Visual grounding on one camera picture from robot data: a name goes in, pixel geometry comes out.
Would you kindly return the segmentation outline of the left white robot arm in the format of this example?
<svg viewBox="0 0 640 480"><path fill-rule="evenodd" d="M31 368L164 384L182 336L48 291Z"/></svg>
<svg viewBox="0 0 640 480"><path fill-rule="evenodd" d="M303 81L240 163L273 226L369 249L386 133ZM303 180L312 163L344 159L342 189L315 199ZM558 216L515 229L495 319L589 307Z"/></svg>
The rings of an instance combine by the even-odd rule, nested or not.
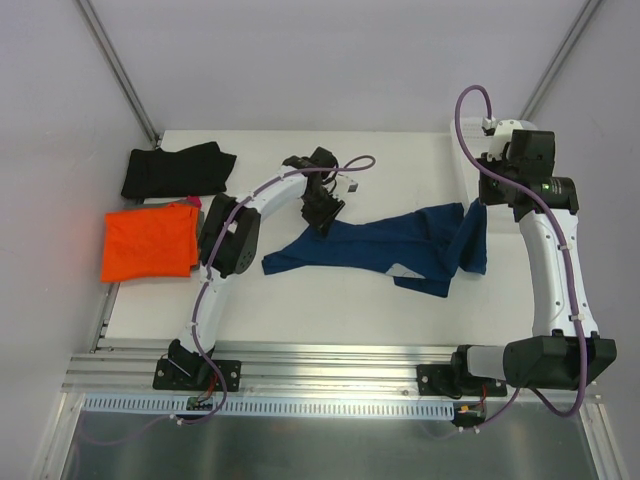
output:
<svg viewBox="0 0 640 480"><path fill-rule="evenodd" d="M301 215L316 233L327 235L345 202L329 191L328 178L339 163L318 147L309 157L286 159L276 175L243 198L214 198L198 245L200 291L183 333L168 348L176 377L188 388L203 386L210 375L205 357L215 346L222 311L234 280L253 263L261 223L300 199Z"/></svg>

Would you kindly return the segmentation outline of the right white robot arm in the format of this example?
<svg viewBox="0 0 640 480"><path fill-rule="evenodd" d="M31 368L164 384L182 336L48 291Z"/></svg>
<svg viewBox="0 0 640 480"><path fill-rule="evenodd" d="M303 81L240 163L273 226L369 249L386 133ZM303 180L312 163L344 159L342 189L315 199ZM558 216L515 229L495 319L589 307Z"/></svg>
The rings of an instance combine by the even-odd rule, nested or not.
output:
<svg viewBox="0 0 640 480"><path fill-rule="evenodd" d="M490 129L480 165L479 200L511 209L527 249L534 298L532 335L504 346L463 345L447 381L467 395L483 379L514 388L579 390L616 359L601 336L581 279L574 182L556 177L555 135L504 121Z"/></svg>

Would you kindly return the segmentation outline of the blue t shirt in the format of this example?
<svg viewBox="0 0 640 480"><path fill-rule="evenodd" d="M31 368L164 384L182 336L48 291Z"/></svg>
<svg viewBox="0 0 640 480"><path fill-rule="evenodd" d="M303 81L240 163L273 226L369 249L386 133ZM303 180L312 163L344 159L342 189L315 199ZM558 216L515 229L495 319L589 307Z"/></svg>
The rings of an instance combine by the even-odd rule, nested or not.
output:
<svg viewBox="0 0 640 480"><path fill-rule="evenodd" d="M390 276L397 287L446 298L458 270L487 270L486 206L449 203L366 224L336 221L327 236L306 229L266 255L263 272L307 267L362 269Z"/></svg>

